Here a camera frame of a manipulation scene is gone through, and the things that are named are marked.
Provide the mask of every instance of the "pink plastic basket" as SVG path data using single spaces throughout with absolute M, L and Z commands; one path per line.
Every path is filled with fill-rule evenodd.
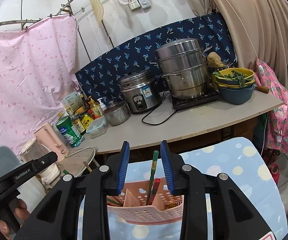
M 116 213 L 127 223 L 137 225 L 161 225 L 180 221 L 183 214 L 183 196 L 174 197 L 167 189 L 165 178 L 161 178 L 156 197 L 150 206 L 145 206 L 149 181 L 125 183 L 118 199 L 123 207 L 108 206 L 108 210 Z M 169 203 L 178 206 L 165 209 Z

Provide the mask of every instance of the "rice cooker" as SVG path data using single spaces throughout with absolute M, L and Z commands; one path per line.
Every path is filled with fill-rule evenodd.
M 121 84 L 121 93 L 133 114 L 148 112 L 161 103 L 156 79 L 149 70 L 124 76 L 119 83 Z

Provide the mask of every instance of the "wall switch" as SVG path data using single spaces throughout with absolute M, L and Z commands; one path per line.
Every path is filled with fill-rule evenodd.
M 128 6 L 130 7 L 131 11 L 134 11 L 134 10 L 136 10 L 138 8 L 141 8 L 141 6 L 140 6 L 140 4 L 139 4 L 139 2 L 137 0 L 130 2 L 128 4 Z
M 148 2 L 148 0 L 138 0 L 142 9 L 145 10 L 145 9 L 148 9 L 148 8 L 151 8 L 151 5 L 150 3 Z

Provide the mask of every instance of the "green canister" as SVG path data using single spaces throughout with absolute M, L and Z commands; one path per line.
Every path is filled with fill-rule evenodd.
M 69 116 L 60 119 L 57 122 L 56 127 L 71 146 L 76 147 L 84 140 L 84 137 Z

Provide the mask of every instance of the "human hand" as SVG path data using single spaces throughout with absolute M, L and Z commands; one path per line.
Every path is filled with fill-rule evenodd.
M 14 212 L 15 216 L 24 221 L 27 220 L 27 218 L 30 215 L 30 213 L 27 210 L 27 205 L 22 199 L 17 200 L 17 208 L 15 208 Z M 10 227 L 6 224 L 6 222 L 2 220 L 0 220 L 0 231 L 7 240 L 11 240 L 11 238 L 9 237 Z

